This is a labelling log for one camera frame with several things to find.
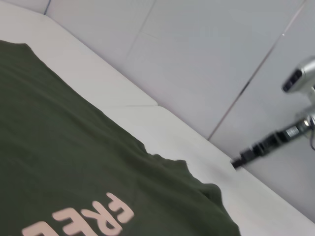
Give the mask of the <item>white numbered label sticker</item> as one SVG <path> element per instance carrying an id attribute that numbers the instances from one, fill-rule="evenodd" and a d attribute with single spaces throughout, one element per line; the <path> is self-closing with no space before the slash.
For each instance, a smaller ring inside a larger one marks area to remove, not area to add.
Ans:
<path id="1" fill-rule="evenodd" d="M 289 136 L 289 137 L 295 137 L 295 136 L 297 136 L 300 132 L 299 132 L 299 129 L 296 127 L 296 126 L 292 126 L 292 127 L 290 127 L 290 128 L 288 128 L 287 130 L 286 130 L 286 133 L 287 133 L 287 135 Z"/>

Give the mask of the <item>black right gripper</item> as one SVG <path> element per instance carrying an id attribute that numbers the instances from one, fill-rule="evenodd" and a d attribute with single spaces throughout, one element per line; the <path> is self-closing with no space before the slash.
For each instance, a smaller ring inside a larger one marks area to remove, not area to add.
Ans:
<path id="1" fill-rule="evenodd" d="M 289 137 L 286 133 L 286 130 L 292 126 L 296 126 L 299 129 L 299 134 L 295 137 Z M 258 157 L 266 156 L 267 154 L 271 153 L 272 151 L 282 147 L 283 145 L 288 144 L 289 142 L 301 137 L 305 133 L 308 132 L 308 120 L 301 119 L 294 124 L 285 127 L 282 130 L 276 130 L 275 132 L 267 135 L 261 141 L 257 142 L 254 147 L 248 148 L 243 150 L 240 153 L 240 156 L 234 159 L 231 164 L 234 169 L 242 167 L 254 159 Z"/>

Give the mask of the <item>dark green FREE t-shirt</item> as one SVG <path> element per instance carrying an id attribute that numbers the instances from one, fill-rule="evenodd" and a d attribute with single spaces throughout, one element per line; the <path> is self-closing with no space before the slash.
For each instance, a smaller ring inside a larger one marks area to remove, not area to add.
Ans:
<path id="1" fill-rule="evenodd" d="M 0 236 L 241 236 L 221 190 L 0 40 Z"/>

